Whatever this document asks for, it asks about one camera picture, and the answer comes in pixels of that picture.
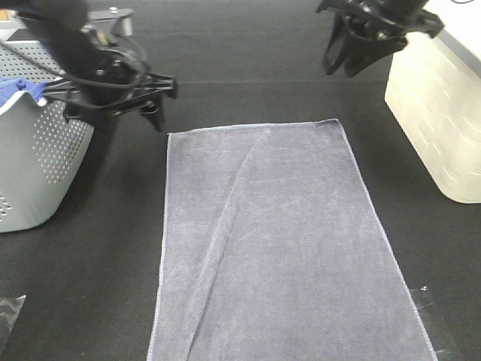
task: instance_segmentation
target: black fabric surface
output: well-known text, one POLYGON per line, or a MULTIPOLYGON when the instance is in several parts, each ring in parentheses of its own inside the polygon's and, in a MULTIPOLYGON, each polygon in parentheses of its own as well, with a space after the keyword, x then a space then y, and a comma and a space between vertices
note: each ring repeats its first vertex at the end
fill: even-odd
MULTIPOLYGON (((481 355, 481 205, 436 188, 383 101, 389 59, 322 73, 331 16, 314 0, 90 0, 135 10, 153 70, 175 74, 166 130, 337 117, 410 288, 429 286, 465 359, 481 355)), ((0 295, 27 295, 0 359, 145 360, 167 136, 137 114, 96 132, 57 214, 0 235, 0 295)))

